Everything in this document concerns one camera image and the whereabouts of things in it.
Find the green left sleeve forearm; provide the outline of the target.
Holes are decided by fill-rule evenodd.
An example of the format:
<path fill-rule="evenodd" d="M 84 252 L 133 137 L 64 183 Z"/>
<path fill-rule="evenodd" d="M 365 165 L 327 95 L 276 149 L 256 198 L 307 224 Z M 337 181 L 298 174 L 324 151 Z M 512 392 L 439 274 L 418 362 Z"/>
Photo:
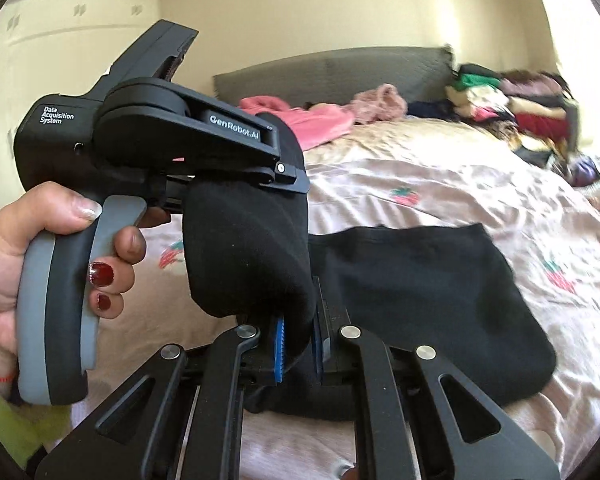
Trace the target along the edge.
<path fill-rule="evenodd" d="M 70 406 L 15 406 L 0 393 L 0 442 L 21 469 L 36 452 L 51 448 L 70 429 Z"/>

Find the left hand red nails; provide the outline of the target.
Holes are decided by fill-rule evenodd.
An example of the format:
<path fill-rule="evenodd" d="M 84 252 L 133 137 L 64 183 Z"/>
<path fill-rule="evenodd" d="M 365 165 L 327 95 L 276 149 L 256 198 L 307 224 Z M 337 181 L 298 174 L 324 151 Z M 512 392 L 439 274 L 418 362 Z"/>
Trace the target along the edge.
<path fill-rule="evenodd" d="M 102 207 L 76 192 L 46 182 L 32 188 L 0 211 L 0 393 L 7 398 L 17 373 L 15 308 L 23 257 L 39 232 L 60 235 L 81 232 L 99 217 Z M 171 221 L 160 208 L 149 208 L 137 226 L 126 226 L 114 237 L 114 254 L 98 257 L 88 267 L 88 305 L 100 318 L 116 318 L 123 297 L 134 284 L 134 264 L 146 255 L 140 232 Z"/>

